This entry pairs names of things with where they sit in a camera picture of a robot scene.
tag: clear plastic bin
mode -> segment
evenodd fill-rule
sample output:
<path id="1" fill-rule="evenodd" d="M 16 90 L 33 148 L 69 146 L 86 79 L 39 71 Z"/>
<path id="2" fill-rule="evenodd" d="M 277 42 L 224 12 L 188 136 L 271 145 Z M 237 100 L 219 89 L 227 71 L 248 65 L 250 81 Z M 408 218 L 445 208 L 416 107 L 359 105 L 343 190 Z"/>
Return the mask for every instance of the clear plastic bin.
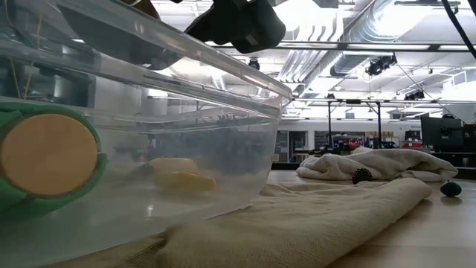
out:
<path id="1" fill-rule="evenodd" d="M 291 97 L 120 1 L 2 1 L 1 266 L 243 207 L 268 177 Z"/>

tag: white towel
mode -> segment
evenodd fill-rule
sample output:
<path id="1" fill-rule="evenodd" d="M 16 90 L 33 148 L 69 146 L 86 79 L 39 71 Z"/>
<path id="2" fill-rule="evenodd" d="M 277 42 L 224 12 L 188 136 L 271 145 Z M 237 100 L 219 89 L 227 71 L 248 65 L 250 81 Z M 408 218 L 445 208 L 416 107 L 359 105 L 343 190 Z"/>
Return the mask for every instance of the white towel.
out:
<path id="1" fill-rule="evenodd" d="M 48 268 L 322 268 L 431 192 L 415 179 L 265 185 L 250 208 Z"/>
<path id="2" fill-rule="evenodd" d="M 348 180 L 358 168 L 367 168 L 373 179 L 415 178 L 423 182 L 442 182 L 458 171 L 447 161 L 429 153 L 409 149 L 372 150 L 357 148 L 350 156 L 327 154 L 308 158 L 296 170 L 308 179 Z"/>

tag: dark blue ball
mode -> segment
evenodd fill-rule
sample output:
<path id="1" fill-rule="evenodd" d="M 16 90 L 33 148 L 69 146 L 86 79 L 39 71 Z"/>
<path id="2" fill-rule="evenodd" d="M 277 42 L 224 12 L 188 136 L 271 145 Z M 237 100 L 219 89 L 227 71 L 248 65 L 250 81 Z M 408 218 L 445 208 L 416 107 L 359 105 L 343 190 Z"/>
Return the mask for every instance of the dark blue ball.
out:
<path id="1" fill-rule="evenodd" d="M 447 197 L 455 197 L 461 194 L 461 186 L 456 182 L 447 181 L 441 185 L 440 191 Z"/>

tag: cable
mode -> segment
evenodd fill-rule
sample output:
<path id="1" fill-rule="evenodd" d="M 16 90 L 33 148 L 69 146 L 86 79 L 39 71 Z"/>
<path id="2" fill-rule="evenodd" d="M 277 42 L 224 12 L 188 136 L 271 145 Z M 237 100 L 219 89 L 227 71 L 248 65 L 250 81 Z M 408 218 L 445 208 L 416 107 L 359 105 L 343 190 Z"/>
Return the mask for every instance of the cable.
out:
<path id="1" fill-rule="evenodd" d="M 460 22 L 458 22 L 458 19 L 456 19 L 456 16 L 454 15 L 453 10 L 451 9 L 451 7 L 448 3 L 448 0 L 441 0 L 441 2 L 443 3 L 443 7 L 445 8 L 449 19 L 451 20 L 451 22 L 453 22 L 453 25 L 456 28 L 456 31 L 458 31 L 458 33 L 461 36 L 461 39 L 463 40 L 465 45 L 468 47 L 469 52 L 471 52 L 473 57 L 476 59 L 476 49 L 473 46 L 473 44 L 471 43 L 471 40 L 469 40 L 469 38 L 466 35 L 463 28 L 461 27 Z"/>
<path id="2" fill-rule="evenodd" d="M 471 7 L 471 9 L 473 10 L 473 13 L 476 16 L 476 2 L 475 2 L 475 0 L 468 0 L 468 3 L 469 3 L 469 6 Z"/>
<path id="3" fill-rule="evenodd" d="M 13 25 L 13 23 L 10 21 L 10 16 L 8 14 L 8 0 L 4 0 L 3 2 L 4 2 L 4 6 L 5 6 L 5 16 L 7 18 L 8 24 L 10 24 L 10 26 L 13 29 L 17 30 L 16 27 Z M 39 21 L 38 21 L 38 28 L 36 29 L 36 48 L 37 49 L 39 49 L 39 32 L 42 28 L 42 20 L 43 20 L 43 13 L 40 13 Z M 30 41 L 31 45 L 34 46 L 34 44 L 31 42 L 30 37 L 28 37 L 28 35 L 26 35 L 26 37 L 27 37 L 28 41 Z M 14 66 L 13 60 L 11 58 L 10 58 L 10 64 L 11 64 L 11 68 L 12 68 L 12 72 L 13 72 L 13 79 L 15 80 L 15 86 L 16 86 L 16 92 L 18 94 L 18 98 L 22 98 L 21 93 L 20 93 L 19 84 L 18 84 L 18 79 L 16 77 L 15 66 Z M 31 82 L 32 76 L 33 76 L 33 74 L 30 71 L 30 74 L 28 74 L 28 78 L 27 78 L 27 84 L 25 86 L 25 94 L 23 96 L 23 99 L 25 99 L 25 100 L 27 98 L 28 88 L 30 87 L 30 82 Z"/>
<path id="4" fill-rule="evenodd" d="M 396 63 L 396 65 L 400 68 L 400 70 L 403 71 L 403 73 L 411 80 L 411 82 L 413 82 L 416 86 L 418 86 L 418 88 L 423 91 L 425 94 L 427 94 L 427 96 L 430 97 L 430 99 L 435 102 L 436 104 L 440 105 L 441 108 L 443 108 L 444 110 L 446 110 L 446 112 L 449 112 L 450 114 L 452 114 L 456 119 L 460 120 L 461 122 L 463 122 L 463 124 L 466 124 L 465 121 L 463 121 L 463 119 L 457 117 L 456 115 L 454 115 L 453 113 L 451 113 L 450 110 L 446 109 L 446 107 L 444 105 L 442 105 L 441 103 L 438 102 L 437 99 L 433 98 L 428 92 L 426 92 L 417 82 L 415 82 L 415 80 L 413 80 L 413 78 L 411 78 L 410 75 L 408 75 L 408 73 L 400 66 L 400 64 Z"/>

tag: wooden disc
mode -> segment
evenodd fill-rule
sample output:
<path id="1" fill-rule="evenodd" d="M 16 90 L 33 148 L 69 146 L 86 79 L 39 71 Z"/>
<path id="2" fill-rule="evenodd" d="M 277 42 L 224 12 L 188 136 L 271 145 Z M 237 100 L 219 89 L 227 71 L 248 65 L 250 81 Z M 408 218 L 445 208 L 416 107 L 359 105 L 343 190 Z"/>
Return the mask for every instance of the wooden disc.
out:
<path id="1" fill-rule="evenodd" d="M 36 115 L 21 121 L 0 148 L 6 179 L 29 194 L 44 197 L 80 187 L 91 176 L 96 160 L 94 136 L 64 115 Z"/>

